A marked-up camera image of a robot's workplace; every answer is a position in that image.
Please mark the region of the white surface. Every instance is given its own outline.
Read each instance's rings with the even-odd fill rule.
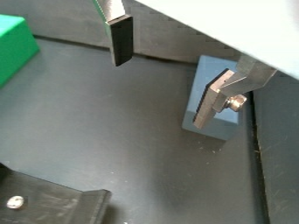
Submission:
[[[299,1],[138,1],[299,79]]]
[[[135,18],[135,53],[190,63],[198,63],[203,54],[238,59],[238,51],[165,14],[135,0],[123,0],[123,4],[126,13]],[[35,35],[110,47],[93,0],[0,1],[0,14],[26,17]]]

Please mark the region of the green block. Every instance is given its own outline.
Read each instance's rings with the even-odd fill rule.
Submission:
[[[0,15],[0,87],[38,52],[25,18]]]

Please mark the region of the gray block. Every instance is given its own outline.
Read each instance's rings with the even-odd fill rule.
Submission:
[[[182,127],[186,130],[210,137],[217,137],[222,140],[229,140],[236,133],[236,129],[240,125],[240,114],[226,108],[214,116],[203,129],[198,129],[193,125],[193,118],[197,114],[197,109],[199,107],[206,85],[213,81],[213,79],[215,79],[215,77],[226,68],[237,71],[237,64],[238,63],[231,60],[219,59],[205,55],[201,56],[199,66],[191,88],[191,98],[182,123]]]

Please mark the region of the bolt head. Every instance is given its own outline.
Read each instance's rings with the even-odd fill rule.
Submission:
[[[240,112],[240,110],[242,109],[246,101],[248,101],[248,97],[244,94],[233,96],[233,97],[229,98],[229,107],[236,112]]]
[[[18,209],[25,205],[25,197],[22,196],[14,196],[9,201],[7,201],[7,207],[13,209]]]

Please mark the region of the dark gray surface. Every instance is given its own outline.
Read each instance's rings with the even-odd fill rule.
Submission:
[[[0,158],[82,191],[114,193],[106,223],[264,223],[250,113],[226,143],[182,129],[195,66],[39,41],[0,91]]]
[[[134,0],[123,1],[135,18],[135,52],[198,63],[202,54],[237,59],[240,52]],[[110,46],[93,0],[3,0],[0,13],[26,17],[33,32],[95,46]]]
[[[299,81],[278,73],[256,92],[272,224],[299,221]]]
[[[0,223],[99,224],[111,192],[81,192],[0,167]],[[14,196],[25,198],[21,209],[6,206]]]

